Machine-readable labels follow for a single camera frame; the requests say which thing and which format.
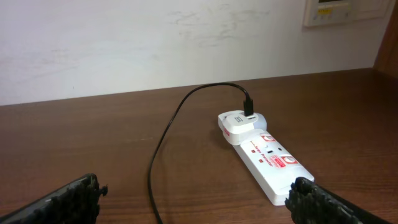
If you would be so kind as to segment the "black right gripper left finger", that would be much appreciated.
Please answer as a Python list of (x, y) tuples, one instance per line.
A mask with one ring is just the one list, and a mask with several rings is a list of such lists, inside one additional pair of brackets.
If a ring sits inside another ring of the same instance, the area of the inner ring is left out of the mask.
[(85, 174), (1, 217), (1, 224), (95, 224), (99, 199), (108, 193), (94, 173)]

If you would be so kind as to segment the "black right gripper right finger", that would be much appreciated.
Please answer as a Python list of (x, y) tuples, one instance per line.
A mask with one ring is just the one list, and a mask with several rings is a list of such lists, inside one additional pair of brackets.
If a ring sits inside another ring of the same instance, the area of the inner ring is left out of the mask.
[(291, 184), (286, 208), (295, 224), (388, 224), (304, 177)]

